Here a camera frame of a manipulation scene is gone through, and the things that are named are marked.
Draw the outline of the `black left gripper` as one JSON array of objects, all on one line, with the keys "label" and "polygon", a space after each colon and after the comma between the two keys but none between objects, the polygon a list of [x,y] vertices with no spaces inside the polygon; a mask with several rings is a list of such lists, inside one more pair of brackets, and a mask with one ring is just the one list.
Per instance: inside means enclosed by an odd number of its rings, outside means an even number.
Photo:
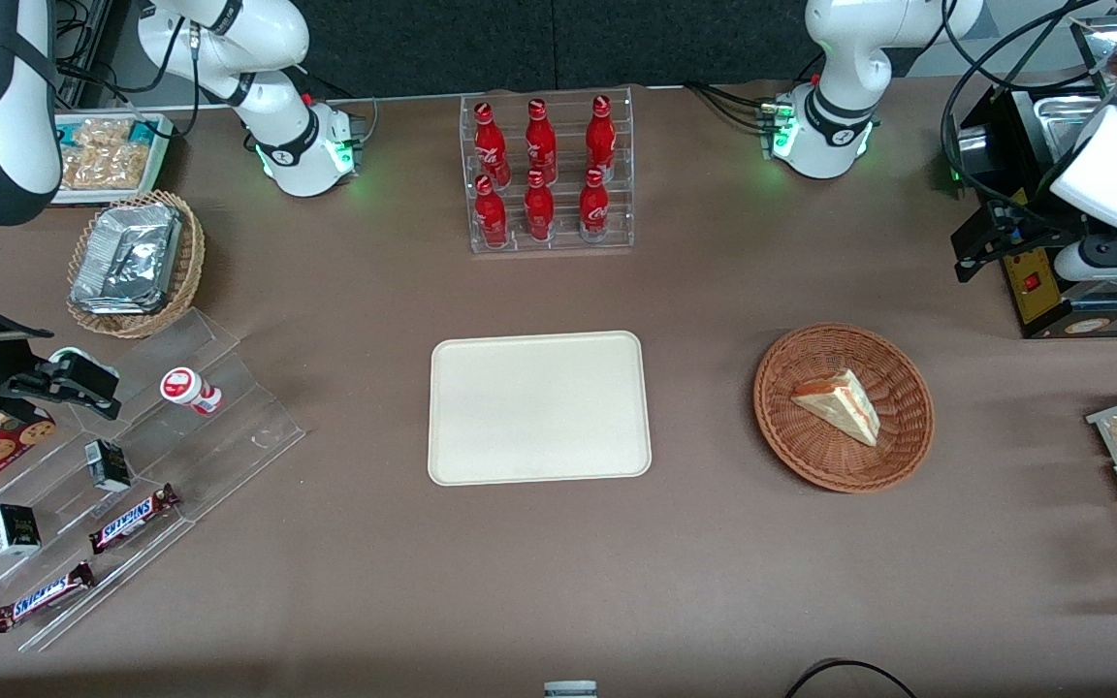
[{"label": "black left gripper", "polygon": [[[949,246],[956,256],[953,269],[961,284],[970,283],[980,270],[1003,256],[1080,243],[1090,235],[1117,233],[1116,227],[1071,205],[1037,212],[1005,199],[990,199],[981,204],[978,216],[981,229],[958,229],[949,235]],[[1003,242],[1009,242],[1005,254]]]}]

